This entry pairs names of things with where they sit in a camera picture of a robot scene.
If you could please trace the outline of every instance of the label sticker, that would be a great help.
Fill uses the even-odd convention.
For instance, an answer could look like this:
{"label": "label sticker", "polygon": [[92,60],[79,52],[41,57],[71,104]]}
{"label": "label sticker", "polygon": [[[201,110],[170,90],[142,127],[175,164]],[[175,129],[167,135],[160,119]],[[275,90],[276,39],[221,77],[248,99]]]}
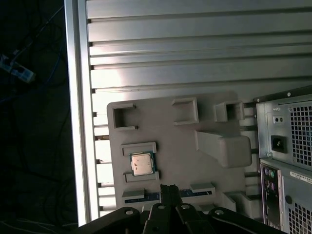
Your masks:
{"label": "label sticker", "polygon": [[312,184],[312,179],[309,178],[309,177],[306,177],[306,176],[304,176],[304,175],[300,175],[300,174],[295,173],[295,172],[290,172],[290,174],[291,174],[292,177],[295,177],[295,178],[300,179],[300,180],[302,180],[302,181],[304,181],[304,182],[307,182],[307,183],[309,183],[309,184]]}

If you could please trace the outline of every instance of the ventilation grille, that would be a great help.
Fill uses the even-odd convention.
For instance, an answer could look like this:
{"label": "ventilation grille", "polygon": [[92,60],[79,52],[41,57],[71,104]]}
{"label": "ventilation grille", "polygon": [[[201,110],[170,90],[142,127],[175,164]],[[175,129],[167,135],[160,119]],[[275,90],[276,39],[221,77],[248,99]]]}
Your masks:
{"label": "ventilation grille", "polygon": [[294,210],[288,209],[288,217],[290,234],[312,234],[309,210],[295,203]]}
{"label": "ventilation grille", "polygon": [[312,106],[294,107],[291,112],[293,161],[311,166]]}

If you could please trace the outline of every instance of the blue cable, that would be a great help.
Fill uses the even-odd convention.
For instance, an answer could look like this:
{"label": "blue cable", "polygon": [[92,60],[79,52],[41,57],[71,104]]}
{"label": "blue cable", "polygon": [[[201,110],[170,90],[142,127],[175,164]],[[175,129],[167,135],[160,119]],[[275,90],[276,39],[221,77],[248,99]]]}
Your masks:
{"label": "blue cable", "polygon": [[55,73],[57,67],[59,66],[59,61],[60,61],[60,57],[61,57],[61,53],[62,53],[62,50],[63,50],[63,45],[64,45],[64,43],[65,43],[65,39],[64,39],[64,41],[62,42],[62,45],[61,45],[60,48],[59,48],[58,59],[57,59],[57,61],[56,61],[55,64],[54,64],[54,67],[53,67],[53,69],[52,69],[52,71],[51,71],[51,73],[50,73],[49,78],[46,80],[46,82],[45,82],[40,88],[35,89],[35,90],[33,90],[32,92],[30,91],[30,92],[25,93],[25,94],[16,95],[16,96],[12,96],[12,97],[8,97],[8,98],[5,98],[5,99],[2,99],[2,100],[0,100],[0,104],[1,104],[1,103],[4,103],[4,102],[6,102],[6,101],[10,101],[10,100],[12,100],[12,99],[14,99],[14,98],[20,98],[20,97],[23,97],[24,95],[28,95],[28,94],[31,94],[31,93],[36,93],[36,92],[42,90],[42,88],[44,88],[44,87],[49,83],[49,81],[50,81],[51,78],[53,77],[53,75],[54,75],[54,73]]}

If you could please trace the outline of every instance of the dark background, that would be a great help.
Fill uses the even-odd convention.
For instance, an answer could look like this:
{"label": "dark background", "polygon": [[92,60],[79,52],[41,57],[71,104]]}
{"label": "dark background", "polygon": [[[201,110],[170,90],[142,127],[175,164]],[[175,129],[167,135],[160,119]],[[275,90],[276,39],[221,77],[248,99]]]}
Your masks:
{"label": "dark background", "polygon": [[0,70],[0,233],[77,227],[64,8],[46,24],[63,5],[0,1],[0,53],[32,42],[16,62],[36,73],[27,84]]}

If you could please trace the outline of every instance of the cpu processor chip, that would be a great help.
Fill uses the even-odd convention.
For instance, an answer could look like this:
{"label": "cpu processor chip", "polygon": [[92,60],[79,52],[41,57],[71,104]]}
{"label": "cpu processor chip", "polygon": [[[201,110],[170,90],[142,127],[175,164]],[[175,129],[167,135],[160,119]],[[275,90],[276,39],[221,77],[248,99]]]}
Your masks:
{"label": "cpu processor chip", "polygon": [[142,176],[155,173],[154,153],[140,152],[130,154],[133,176]]}

